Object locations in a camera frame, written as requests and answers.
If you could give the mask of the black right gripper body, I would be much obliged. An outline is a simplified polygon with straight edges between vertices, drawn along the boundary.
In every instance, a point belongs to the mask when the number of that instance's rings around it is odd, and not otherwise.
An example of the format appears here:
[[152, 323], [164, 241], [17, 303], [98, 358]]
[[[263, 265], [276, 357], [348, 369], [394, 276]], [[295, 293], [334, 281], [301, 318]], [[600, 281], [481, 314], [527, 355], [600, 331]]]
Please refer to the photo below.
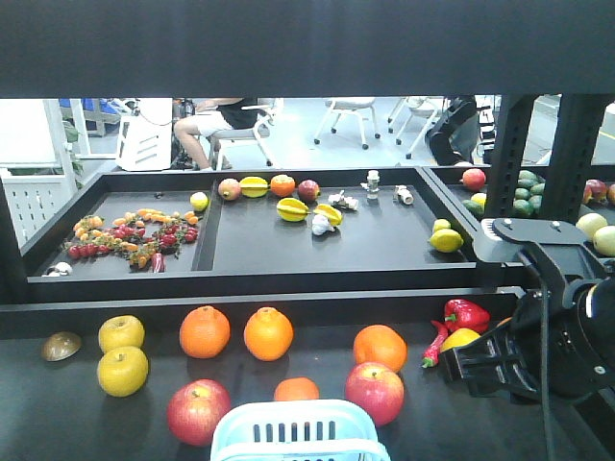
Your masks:
[[542, 284], [510, 322], [531, 375], [547, 373], [550, 391], [580, 399], [614, 385], [614, 277], [586, 235], [558, 221], [497, 218], [494, 234], [523, 255]]

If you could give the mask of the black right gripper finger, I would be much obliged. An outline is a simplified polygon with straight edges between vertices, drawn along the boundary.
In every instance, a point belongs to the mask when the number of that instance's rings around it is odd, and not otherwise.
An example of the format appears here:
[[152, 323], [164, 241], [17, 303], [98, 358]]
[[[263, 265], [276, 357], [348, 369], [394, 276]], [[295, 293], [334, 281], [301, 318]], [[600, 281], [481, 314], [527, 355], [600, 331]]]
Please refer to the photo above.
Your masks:
[[513, 400], [546, 403], [549, 384], [549, 337], [493, 328], [472, 343], [440, 354], [444, 378], [462, 381], [473, 397], [509, 394]]

